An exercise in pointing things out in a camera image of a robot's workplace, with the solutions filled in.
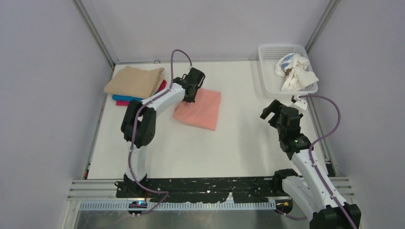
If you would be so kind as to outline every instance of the white cloth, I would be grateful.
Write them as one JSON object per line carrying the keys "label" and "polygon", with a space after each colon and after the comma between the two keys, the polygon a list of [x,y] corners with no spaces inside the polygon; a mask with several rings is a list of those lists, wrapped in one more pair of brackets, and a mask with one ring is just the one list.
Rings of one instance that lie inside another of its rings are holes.
{"label": "white cloth", "polygon": [[299,91],[306,86],[318,82],[314,72],[307,71],[309,60],[298,53],[290,53],[281,58],[274,73],[279,77],[286,77],[281,91]]}

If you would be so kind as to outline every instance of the white table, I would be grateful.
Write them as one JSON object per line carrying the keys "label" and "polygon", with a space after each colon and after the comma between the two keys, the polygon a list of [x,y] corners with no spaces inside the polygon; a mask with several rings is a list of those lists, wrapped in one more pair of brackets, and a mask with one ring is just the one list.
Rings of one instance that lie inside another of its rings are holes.
{"label": "white table", "polygon": [[[127,65],[117,65],[114,75]],[[165,68],[170,82],[170,64],[130,64],[145,70]],[[175,105],[157,118],[156,134],[148,148],[150,178],[272,176],[276,170],[297,168],[280,149],[277,130],[260,119],[273,99],[291,104],[290,98],[263,95],[259,62],[195,62],[205,73],[203,88],[219,91],[222,100],[216,131],[183,124],[172,117]],[[174,77],[188,73],[188,63],[174,64]],[[122,179],[128,149],[120,131],[126,107],[116,106],[108,96],[91,160],[88,179]],[[308,111],[301,131],[316,139]],[[318,145],[318,158],[323,158]]]}

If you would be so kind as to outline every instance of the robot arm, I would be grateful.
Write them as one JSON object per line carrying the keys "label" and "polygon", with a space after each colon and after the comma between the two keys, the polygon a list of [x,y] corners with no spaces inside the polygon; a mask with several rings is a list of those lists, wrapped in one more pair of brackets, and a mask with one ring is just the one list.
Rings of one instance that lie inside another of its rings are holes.
{"label": "robot arm", "polygon": [[[131,164],[134,167],[137,180],[141,181],[146,176],[147,145],[155,136],[156,117],[171,105],[178,104],[181,100],[194,103],[195,96],[204,82],[204,78],[203,72],[191,68],[188,74],[184,74],[182,78],[177,77],[173,80],[172,88],[164,96],[160,97],[164,93],[164,91],[161,91],[151,98],[142,101],[132,100],[129,103],[121,126],[121,131],[124,133],[124,139],[127,141],[128,147],[131,145],[135,114],[143,104],[150,100],[153,101],[142,109],[140,113],[140,118],[142,117],[142,119],[137,120],[136,147],[133,149],[131,157]],[[127,168],[126,177],[133,181],[129,168]]]}
{"label": "robot arm", "polygon": [[361,212],[357,205],[349,205],[346,199],[337,191],[325,171],[317,165],[315,155],[310,158],[311,142],[301,133],[299,122],[302,114],[294,107],[288,107],[274,100],[263,110],[262,119],[271,113],[274,116],[268,122],[278,131],[280,147],[298,168],[307,185],[301,181],[293,169],[276,171],[273,180],[278,189],[289,194],[303,210],[310,221],[311,229],[351,229],[351,225],[340,209],[338,203],[344,206],[357,228],[360,224]]}

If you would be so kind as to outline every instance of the gray wall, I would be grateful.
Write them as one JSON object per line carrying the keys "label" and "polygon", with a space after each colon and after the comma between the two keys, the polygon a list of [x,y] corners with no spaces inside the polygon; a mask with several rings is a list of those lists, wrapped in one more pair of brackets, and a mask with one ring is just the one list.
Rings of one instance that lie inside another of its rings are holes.
{"label": "gray wall", "polygon": [[0,3],[0,228],[54,229],[110,67],[70,0]]}
{"label": "gray wall", "polygon": [[329,0],[83,2],[119,61],[142,62],[168,61],[173,49],[193,60],[257,60],[261,44],[305,45]]}
{"label": "gray wall", "polygon": [[[341,1],[309,53],[319,94],[341,108],[329,139],[370,229],[404,228],[405,1]],[[336,112],[318,101],[324,130]]]}

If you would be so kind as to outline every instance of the white basket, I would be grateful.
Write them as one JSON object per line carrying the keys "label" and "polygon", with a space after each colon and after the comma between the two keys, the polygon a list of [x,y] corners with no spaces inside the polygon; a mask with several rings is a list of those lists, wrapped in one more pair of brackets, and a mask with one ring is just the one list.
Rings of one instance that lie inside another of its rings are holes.
{"label": "white basket", "polygon": [[[258,50],[263,84],[267,94],[272,96],[292,96],[311,94],[318,91],[318,84],[313,83],[301,91],[282,92],[281,87],[284,84],[285,78],[278,77],[274,74],[274,69],[277,61],[289,53],[298,53],[308,59],[308,55],[304,47],[296,44],[264,44],[260,45]],[[313,71],[311,65],[308,66],[308,71]]]}

